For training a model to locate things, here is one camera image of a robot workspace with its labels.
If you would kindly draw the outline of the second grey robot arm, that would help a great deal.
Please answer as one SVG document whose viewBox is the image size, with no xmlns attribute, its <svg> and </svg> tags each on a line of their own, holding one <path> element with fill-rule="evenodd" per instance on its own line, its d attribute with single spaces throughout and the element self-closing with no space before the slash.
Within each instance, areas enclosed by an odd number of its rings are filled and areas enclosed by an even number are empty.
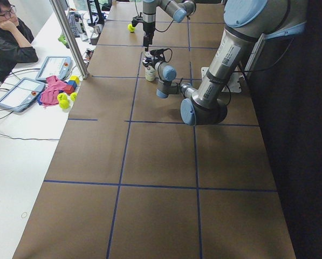
<svg viewBox="0 0 322 259">
<path fill-rule="evenodd" d="M 143 46 L 146 49 L 152 45 L 155 32 L 156 10 L 158 7 L 177 23 L 182 22 L 185 17 L 191 16 L 196 11 L 196 3 L 194 1 L 183 1 L 181 3 L 171 0 L 142 1 L 142 23 L 145 33 Z"/>
</svg>

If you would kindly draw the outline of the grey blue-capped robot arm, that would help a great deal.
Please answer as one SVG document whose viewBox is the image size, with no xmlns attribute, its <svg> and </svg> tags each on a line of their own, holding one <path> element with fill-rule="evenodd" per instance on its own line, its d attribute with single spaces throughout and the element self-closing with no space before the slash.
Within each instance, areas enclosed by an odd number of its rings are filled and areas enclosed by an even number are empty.
<svg viewBox="0 0 322 259">
<path fill-rule="evenodd" d="M 226 104 L 218 95 L 227 86 L 243 57 L 251 51 L 262 34 L 268 39 L 289 38 L 304 31 L 307 1 L 228 1 L 224 7 L 225 27 L 220 46 L 202 78 L 198 89 L 189 83 L 175 83 L 176 70 L 161 55 L 163 49 L 149 50 L 155 32 L 156 10 L 161 8 L 176 22 L 194 14 L 194 1 L 143 1 L 142 13 L 133 24 L 141 22 L 145 32 L 143 65 L 151 66 L 159 76 L 156 94 L 167 98 L 182 94 L 180 112 L 190 126 L 218 124 L 227 116 Z"/>
</svg>

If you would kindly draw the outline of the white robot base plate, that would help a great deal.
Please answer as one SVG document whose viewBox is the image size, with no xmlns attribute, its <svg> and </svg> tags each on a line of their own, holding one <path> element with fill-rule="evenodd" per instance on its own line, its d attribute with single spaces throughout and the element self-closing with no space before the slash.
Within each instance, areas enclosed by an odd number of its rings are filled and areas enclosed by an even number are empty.
<svg viewBox="0 0 322 259">
<path fill-rule="evenodd" d="M 242 92 L 242 87 L 239 82 L 239 74 L 238 73 L 233 73 L 227 83 L 227 85 L 222 89 L 222 92 L 224 93 L 241 93 Z"/>
</svg>

